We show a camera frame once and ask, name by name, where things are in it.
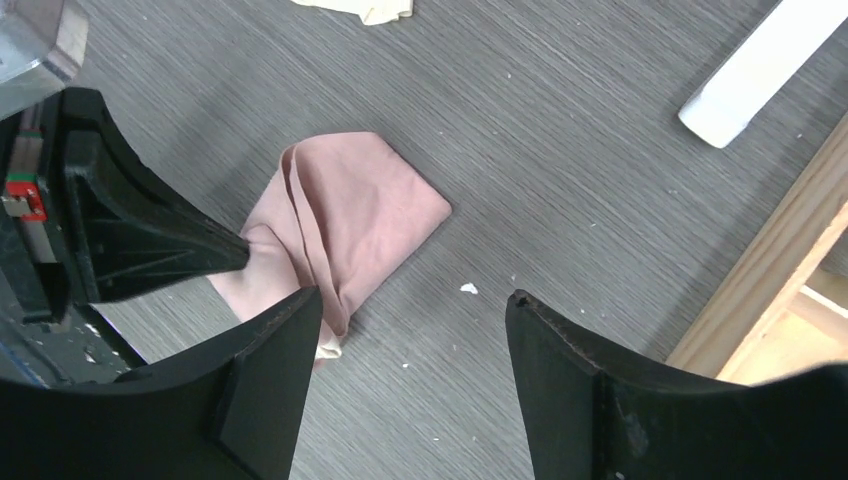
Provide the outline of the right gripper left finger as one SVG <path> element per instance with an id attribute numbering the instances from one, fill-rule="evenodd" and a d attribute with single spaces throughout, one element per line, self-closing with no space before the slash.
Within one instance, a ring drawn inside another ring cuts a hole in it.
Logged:
<path id="1" fill-rule="evenodd" d="M 285 479 L 320 329 L 307 287 L 255 318 L 121 376 L 144 393 L 124 422 L 119 479 Z"/>

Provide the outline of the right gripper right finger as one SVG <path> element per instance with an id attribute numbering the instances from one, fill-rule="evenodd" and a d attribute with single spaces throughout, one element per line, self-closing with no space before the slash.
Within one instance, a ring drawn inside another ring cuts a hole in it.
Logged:
<path id="1" fill-rule="evenodd" d="M 509 353 L 538 479 L 720 479 L 724 385 L 588 330 L 527 291 L 508 299 Z"/>

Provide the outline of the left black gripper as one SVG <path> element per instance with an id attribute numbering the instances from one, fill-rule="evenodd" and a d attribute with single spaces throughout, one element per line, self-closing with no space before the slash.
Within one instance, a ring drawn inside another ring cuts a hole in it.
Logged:
<path id="1" fill-rule="evenodd" d="M 72 255 L 52 157 L 58 113 Z M 49 388 L 109 382 L 142 367 L 144 358 L 88 303 L 239 270 L 248 258 L 245 240 L 142 164 L 100 92 L 69 88 L 2 121 L 2 379 Z"/>

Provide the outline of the pink underwear cream waistband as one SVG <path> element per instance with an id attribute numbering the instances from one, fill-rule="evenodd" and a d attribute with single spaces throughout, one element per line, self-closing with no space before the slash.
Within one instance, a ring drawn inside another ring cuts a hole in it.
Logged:
<path id="1" fill-rule="evenodd" d="M 379 135 L 314 136 L 286 149 L 241 235 L 250 258 L 209 281 L 241 322 L 316 286 L 315 361 L 337 359 L 353 313 L 452 208 Z"/>

